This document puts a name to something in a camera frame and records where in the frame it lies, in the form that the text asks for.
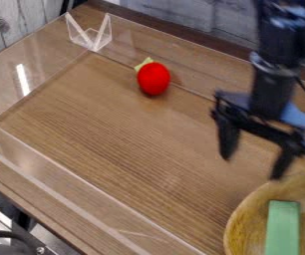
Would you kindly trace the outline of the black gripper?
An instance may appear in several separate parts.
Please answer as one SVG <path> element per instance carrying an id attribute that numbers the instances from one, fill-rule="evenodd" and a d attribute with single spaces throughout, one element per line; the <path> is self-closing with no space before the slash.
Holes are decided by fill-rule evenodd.
<path id="1" fill-rule="evenodd" d="M 305 156 L 305 113 L 293 103 L 278 112 L 259 112 L 251 107 L 250 96 L 245 93 L 218 91 L 214 95 L 215 107 L 211 117 L 218 128 L 219 154 L 230 160 L 245 130 L 281 146 L 270 179 L 285 175 L 294 159 Z"/>

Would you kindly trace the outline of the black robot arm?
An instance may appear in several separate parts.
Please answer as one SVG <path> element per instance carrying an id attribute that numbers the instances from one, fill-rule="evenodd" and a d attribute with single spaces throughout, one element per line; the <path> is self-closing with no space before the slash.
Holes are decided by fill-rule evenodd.
<path id="1" fill-rule="evenodd" d="M 255 0 L 258 49 L 251 92 L 218 91 L 211 117 L 217 123 L 219 154 L 230 159 L 247 131 L 281 146 L 269 178 L 278 180 L 294 158 L 305 155 L 305 113 L 293 103 L 304 86 L 305 0 Z"/>

